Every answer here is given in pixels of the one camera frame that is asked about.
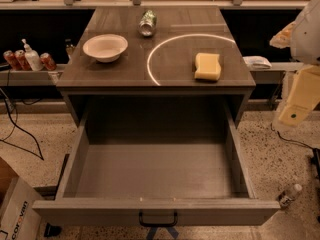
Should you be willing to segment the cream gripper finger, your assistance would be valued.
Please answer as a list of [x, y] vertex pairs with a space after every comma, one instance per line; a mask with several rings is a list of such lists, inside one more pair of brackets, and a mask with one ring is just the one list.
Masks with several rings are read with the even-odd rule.
[[308, 65], [293, 76], [290, 93], [278, 120], [281, 124], [296, 127], [320, 103], [320, 67]]
[[291, 34], [292, 30], [295, 26], [295, 22], [289, 23], [285, 26], [281, 31], [279, 31], [276, 35], [274, 35], [269, 44], [272, 47], [283, 49], [290, 46]]

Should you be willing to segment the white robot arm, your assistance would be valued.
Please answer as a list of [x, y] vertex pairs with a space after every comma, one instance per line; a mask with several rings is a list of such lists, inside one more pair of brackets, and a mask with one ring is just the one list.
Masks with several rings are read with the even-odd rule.
[[278, 126], [296, 127], [320, 103], [320, 0], [310, 0], [293, 22], [272, 37], [270, 45], [289, 47], [292, 58], [304, 64], [293, 75], [275, 119]]

